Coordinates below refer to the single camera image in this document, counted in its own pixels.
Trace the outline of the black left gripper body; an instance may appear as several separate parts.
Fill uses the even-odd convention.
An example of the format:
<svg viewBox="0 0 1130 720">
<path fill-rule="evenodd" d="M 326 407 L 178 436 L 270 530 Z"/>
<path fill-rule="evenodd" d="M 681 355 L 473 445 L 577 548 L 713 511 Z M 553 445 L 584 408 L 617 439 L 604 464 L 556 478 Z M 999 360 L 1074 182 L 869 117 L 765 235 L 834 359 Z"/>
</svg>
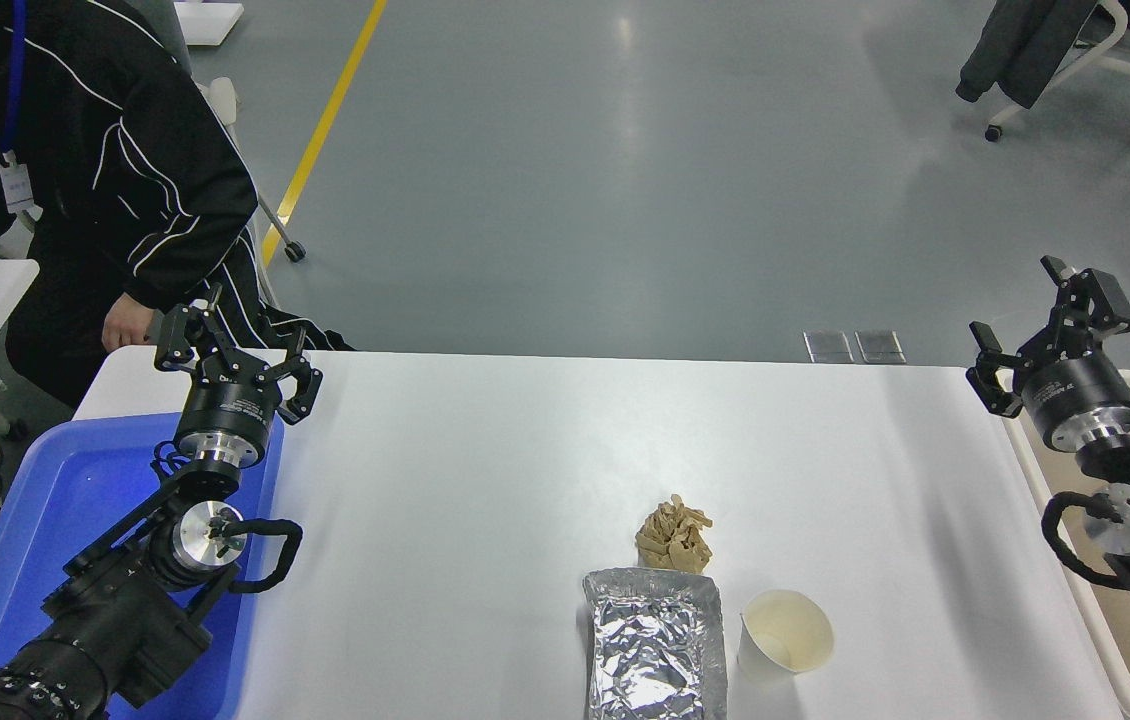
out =
<svg viewBox="0 0 1130 720">
<path fill-rule="evenodd" d="M 267 446 L 281 400 L 276 382 L 258 383 L 268 366 L 268 361 L 242 355 L 198 361 L 177 425 L 177 445 L 191 446 L 194 437 L 226 433 L 251 446 Z"/>
</svg>

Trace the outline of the person's left hand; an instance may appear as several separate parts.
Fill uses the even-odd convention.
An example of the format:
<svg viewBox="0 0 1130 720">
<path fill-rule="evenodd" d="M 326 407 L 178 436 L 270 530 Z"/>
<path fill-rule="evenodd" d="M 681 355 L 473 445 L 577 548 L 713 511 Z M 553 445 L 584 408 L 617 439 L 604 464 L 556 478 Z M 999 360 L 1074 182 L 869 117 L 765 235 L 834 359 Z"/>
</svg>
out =
<svg viewBox="0 0 1130 720">
<path fill-rule="evenodd" d="M 120 350 L 129 346 L 150 345 L 150 329 L 155 320 L 155 309 L 140 304 L 129 293 L 122 293 L 108 309 L 103 320 L 99 340 L 105 352 Z"/>
</svg>

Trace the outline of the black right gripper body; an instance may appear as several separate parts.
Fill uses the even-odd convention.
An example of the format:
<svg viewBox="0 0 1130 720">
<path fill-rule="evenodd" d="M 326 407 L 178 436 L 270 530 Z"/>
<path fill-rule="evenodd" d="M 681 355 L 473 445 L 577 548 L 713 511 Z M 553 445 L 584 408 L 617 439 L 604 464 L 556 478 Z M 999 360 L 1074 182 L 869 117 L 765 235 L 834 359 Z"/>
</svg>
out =
<svg viewBox="0 0 1130 720">
<path fill-rule="evenodd" d="M 1023 381 L 1022 402 L 1046 446 L 1130 433 L 1130 388 L 1104 355 L 1042 366 Z"/>
</svg>

